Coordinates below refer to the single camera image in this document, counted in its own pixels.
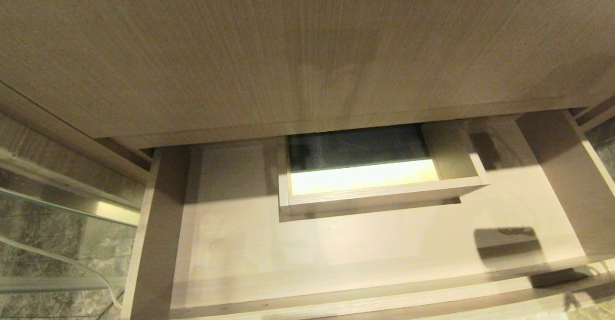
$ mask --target wooden drawer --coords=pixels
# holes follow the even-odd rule
[[[438,180],[302,195],[292,192],[288,145],[286,138],[279,138],[279,200],[285,220],[458,202],[459,196],[488,184],[485,169],[470,144],[463,121],[425,123],[421,129]]]
[[[287,222],[276,138],[157,149],[123,318],[494,319],[608,296],[609,274],[526,278],[614,256],[615,186],[569,114],[462,123],[490,184],[460,203]]]

